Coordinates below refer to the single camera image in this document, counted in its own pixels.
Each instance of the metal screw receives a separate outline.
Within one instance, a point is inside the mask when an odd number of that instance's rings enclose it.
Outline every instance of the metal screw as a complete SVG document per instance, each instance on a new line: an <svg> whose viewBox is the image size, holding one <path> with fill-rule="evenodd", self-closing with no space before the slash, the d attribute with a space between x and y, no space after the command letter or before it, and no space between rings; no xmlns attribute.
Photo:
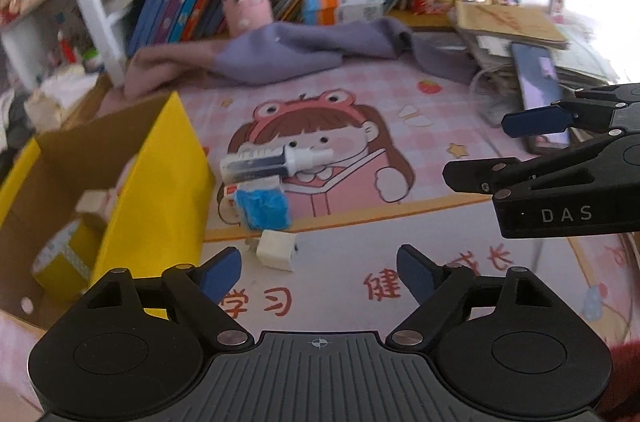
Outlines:
<svg viewBox="0 0 640 422"><path fill-rule="evenodd" d="M225 330L218 334L218 342L225 346L238 346L244 344L249 336L240 330Z"/></svg>
<svg viewBox="0 0 640 422"><path fill-rule="evenodd" d="M495 195L494 198L498 200L502 200L503 198L507 198L511 194L511 190L509 189L500 189Z"/></svg>
<svg viewBox="0 0 640 422"><path fill-rule="evenodd" d="M395 344L401 344L402 346L415 346L422 342L422 334L415 330L398 330L391 336L391 339Z"/></svg>

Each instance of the bed sheet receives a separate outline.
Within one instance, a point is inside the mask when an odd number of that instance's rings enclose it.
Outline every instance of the bed sheet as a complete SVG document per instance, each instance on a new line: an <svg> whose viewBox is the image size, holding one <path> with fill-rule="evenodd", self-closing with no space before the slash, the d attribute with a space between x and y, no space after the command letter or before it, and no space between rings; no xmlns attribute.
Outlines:
<svg viewBox="0 0 640 422"><path fill-rule="evenodd" d="M224 155L238 149L292 141L315 146L322 137L347 155L353 145L369 156L383 153L378 165L354 157L337 161L333 173L313 176L324 179L320 185L328 189L328 206L294 202L294 219L337 220L294 221L294 230L304 232L298 235L299 270L292 274L260 267L242 240L243 231L221 229L226 224L214 197L207 232L222 233L212 237L221 241L206 243L203 259L229 244L241 249L242 277L225 308L255 335L262 329L376 329L386 335L416 306L394 278L398 246L413 243L438 263L457 260L484 274L525 265L609 344L639 336L638 266L625 237L505 240L491 203L440 202L452 196L442 179L448 161L530 157L519 141L478 118L467 87L427 75L409 58L355 59L266 87L180 95L214 172ZM381 173L387 168L395 171ZM348 178L335 178L343 172ZM344 215L350 211L332 209L337 203L347 203L351 212L373 211L372 203L400 212L380 215L378 208L375 215L353 221Z"/></svg>
<svg viewBox="0 0 640 422"><path fill-rule="evenodd" d="M639 336L637 268L619 236L506 240L491 202L300 233L293 272L262 267L244 240L207 243L202 262L229 245L241 251L241 277L220 306L255 338L263 330L376 330L385 338L417 307L396 273L403 243L477 274L528 267L607 344Z"/></svg>
<svg viewBox="0 0 640 422"><path fill-rule="evenodd" d="M180 96L216 173L227 153L255 147L334 150L328 167L286 179L293 219L451 195L442 179L450 160L529 157L519 142L484 126L468 87L425 74L410 57L348 60L274 85ZM219 199L210 229L237 222L218 210Z"/></svg>

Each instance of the cardboard box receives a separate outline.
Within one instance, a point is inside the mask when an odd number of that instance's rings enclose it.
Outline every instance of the cardboard box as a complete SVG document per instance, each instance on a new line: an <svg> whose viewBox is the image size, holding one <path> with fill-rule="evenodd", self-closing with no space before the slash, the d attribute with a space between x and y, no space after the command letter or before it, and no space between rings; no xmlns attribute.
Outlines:
<svg viewBox="0 0 640 422"><path fill-rule="evenodd" d="M78 108L71 112L65 122L62 123L62 129L71 129L91 121L98 112L98 109L100 109L105 95L107 95L107 92L111 90L112 87L113 85L111 84L109 76L106 73L100 74L95 87L82 98Z"/></svg>
<svg viewBox="0 0 640 422"><path fill-rule="evenodd" d="M115 186L135 154L92 283L114 267L146 277L177 263L198 264L214 178L178 95L165 94L44 133L25 147L0 189L2 310L49 328L68 308L47 297L31 264L72 218L82 192ZM33 305L32 313L25 303Z"/></svg>

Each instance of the phone screen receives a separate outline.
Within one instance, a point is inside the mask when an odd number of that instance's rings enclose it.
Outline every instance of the phone screen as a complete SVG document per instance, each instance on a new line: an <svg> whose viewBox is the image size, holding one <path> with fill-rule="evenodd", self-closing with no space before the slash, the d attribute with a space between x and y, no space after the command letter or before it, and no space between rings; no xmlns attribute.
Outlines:
<svg viewBox="0 0 640 422"><path fill-rule="evenodd" d="M548 48L512 43L511 52L525 110L547 107L562 98L556 67ZM531 141L535 147L547 149L561 149L571 143L568 131L537 135Z"/></svg>

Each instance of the stack of papers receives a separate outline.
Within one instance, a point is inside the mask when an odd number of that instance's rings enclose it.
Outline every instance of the stack of papers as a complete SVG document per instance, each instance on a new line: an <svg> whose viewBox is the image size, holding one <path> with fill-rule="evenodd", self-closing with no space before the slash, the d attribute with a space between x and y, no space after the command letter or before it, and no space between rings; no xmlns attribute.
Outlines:
<svg viewBox="0 0 640 422"><path fill-rule="evenodd" d="M511 40L485 34L474 34L464 30L457 21L455 11L449 19L465 42L471 55L482 69L492 71L503 68L513 70ZM549 48L561 83L572 88L600 86L619 81L613 67L585 40L578 27L556 24L556 28L567 38L566 49Z"/></svg>
<svg viewBox="0 0 640 422"><path fill-rule="evenodd" d="M618 75L611 63L598 54L594 48L581 36L577 27L572 25L558 25L562 33L570 39L569 49L549 49L559 72L577 73L592 76L603 82L616 82ZM510 61L511 41L495 36L477 36L478 46L491 56Z"/></svg>

